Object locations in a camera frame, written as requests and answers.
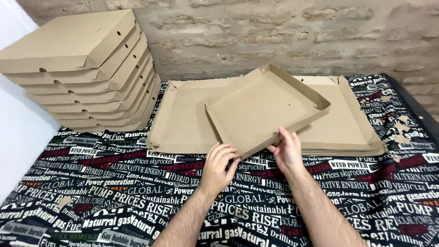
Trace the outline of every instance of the tablecloth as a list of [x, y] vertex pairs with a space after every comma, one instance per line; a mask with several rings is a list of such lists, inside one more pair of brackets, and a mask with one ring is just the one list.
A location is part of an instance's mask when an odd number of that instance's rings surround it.
[[[386, 74], [346, 78], [389, 153], [304, 156], [307, 170], [369, 246], [439, 246], [437, 143]], [[76, 133], [62, 127], [1, 206], [1, 243], [150, 246], [196, 189], [205, 161], [205, 155], [145, 149], [165, 88], [162, 83], [143, 130]], [[383, 95], [390, 100], [382, 102]], [[394, 140], [400, 116], [408, 117], [410, 129], [401, 134], [408, 144]], [[60, 200], [67, 203], [61, 209]], [[212, 204], [197, 245], [212, 243], [312, 245], [290, 188], [266, 149], [240, 163]]]

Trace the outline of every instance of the brick wall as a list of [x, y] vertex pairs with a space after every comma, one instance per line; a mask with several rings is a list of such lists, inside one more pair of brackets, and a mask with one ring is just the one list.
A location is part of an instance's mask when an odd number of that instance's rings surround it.
[[133, 8], [163, 80], [385, 72], [439, 121], [439, 0], [17, 0], [42, 25]]

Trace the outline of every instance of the stack of pizza boxes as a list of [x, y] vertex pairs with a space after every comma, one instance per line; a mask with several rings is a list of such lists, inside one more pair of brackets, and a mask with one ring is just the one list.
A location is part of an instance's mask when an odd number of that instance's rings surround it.
[[145, 128], [161, 87], [132, 10], [57, 17], [0, 51], [0, 73], [77, 132]]

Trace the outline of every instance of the forearm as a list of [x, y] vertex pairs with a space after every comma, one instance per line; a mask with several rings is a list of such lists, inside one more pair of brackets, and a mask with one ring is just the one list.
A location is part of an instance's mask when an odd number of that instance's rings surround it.
[[196, 189], [160, 233], [152, 247], [195, 246], [203, 221], [214, 199], [202, 189]]
[[287, 180], [313, 246], [366, 246], [305, 168]]

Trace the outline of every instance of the flattened pizza box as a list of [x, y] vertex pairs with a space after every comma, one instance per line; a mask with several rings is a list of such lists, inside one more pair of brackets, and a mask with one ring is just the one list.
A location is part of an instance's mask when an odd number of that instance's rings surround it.
[[162, 153], [207, 153], [221, 139], [206, 112], [206, 98], [236, 79], [169, 81], [146, 139], [147, 148]]
[[206, 109], [221, 140], [243, 159], [280, 141], [279, 126], [295, 132], [329, 113], [327, 99], [272, 64], [237, 82], [207, 98]]
[[360, 110], [344, 76], [294, 76], [331, 102], [331, 112], [297, 131], [302, 153], [342, 153], [345, 156], [383, 154], [381, 141]]
[[141, 29], [138, 23], [131, 29], [125, 39], [110, 54], [105, 62], [96, 69], [83, 69], [76, 71], [32, 72], [32, 73], [3, 73], [5, 77], [18, 85], [53, 84], [60, 83], [85, 83], [109, 80], [122, 62], [131, 52], [140, 39]]
[[58, 80], [51, 84], [21, 85], [29, 94], [67, 94], [67, 93], [101, 93], [120, 90], [132, 73], [138, 69], [140, 59], [149, 54], [148, 43], [144, 33], [130, 51], [126, 59], [109, 80], [84, 83], [61, 83]]
[[154, 92], [151, 94], [151, 97], [154, 97], [154, 99], [151, 98], [151, 100], [148, 103], [148, 106], [146, 107], [145, 111], [143, 112], [142, 118], [138, 123], [132, 123], [127, 125], [121, 125], [121, 126], [94, 126], [94, 127], [83, 127], [83, 128], [71, 128], [73, 131], [76, 132], [103, 132], [105, 130], [108, 131], [136, 131], [141, 130], [146, 127], [148, 124], [148, 121], [151, 117], [151, 114], [154, 110], [155, 103], [157, 101], [158, 94], [160, 92], [160, 86], [161, 80], [160, 77], [156, 76], [155, 86], [154, 86]]
[[97, 68], [134, 25], [130, 9], [56, 17], [1, 50], [0, 72]]
[[113, 101], [106, 103], [73, 103], [73, 104], [52, 104], [42, 105], [47, 110], [53, 113], [80, 113], [84, 110], [88, 112], [115, 112], [121, 110], [128, 110], [131, 108], [136, 98], [142, 97], [145, 88], [148, 87], [148, 79], [153, 76], [153, 70], [149, 72], [149, 77], [145, 76], [140, 79], [136, 85], [129, 91], [124, 100]]
[[135, 124], [138, 123], [147, 108], [148, 104], [151, 102], [151, 104], [155, 104], [155, 100], [157, 99], [157, 96], [155, 95], [155, 92], [157, 92], [157, 88], [161, 87], [161, 83], [157, 84], [156, 78], [154, 76], [153, 78], [154, 83], [152, 83], [150, 94], [145, 94], [140, 101], [140, 104], [136, 108], [136, 111], [133, 116], [129, 117], [122, 117], [122, 118], [114, 118], [114, 119], [95, 119], [95, 118], [88, 118], [88, 119], [73, 119], [73, 120], [58, 120], [58, 123], [65, 127], [95, 127], [98, 126], [98, 124], [103, 126], [115, 126], [115, 125], [126, 125], [126, 124]]
[[112, 101], [124, 100], [131, 90], [138, 90], [140, 88], [139, 80], [145, 76], [153, 73], [152, 56], [149, 52], [145, 52], [128, 77], [127, 82], [119, 91], [108, 91], [101, 93], [68, 93], [68, 94], [29, 94], [29, 98], [43, 105], [50, 104], [72, 104], [80, 103], [105, 103]]
[[52, 115], [57, 120], [77, 120], [77, 119], [117, 119], [117, 118], [123, 118], [123, 117], [129, 117], [133, 116], [136, 112], [136, 109], [139, 107], [142, 99], [144, 97], [148, 97], [149, 93], [152, 92], [152, 86], [155, 82], [156, 74], [153, 72], [146, 81], [148, 83], [145, 83], [146, 85], [143, 86], [140, 93], [137, 95], [136, 99], [134, 100], [133, 104], [128, 110], [121, 110], [121, 111], [113, 111], [113, 112], [88, 112], [87, 110], [83, 110], [78, 113], [53, 113], [53, 112], [47, 112], [50, 115]]

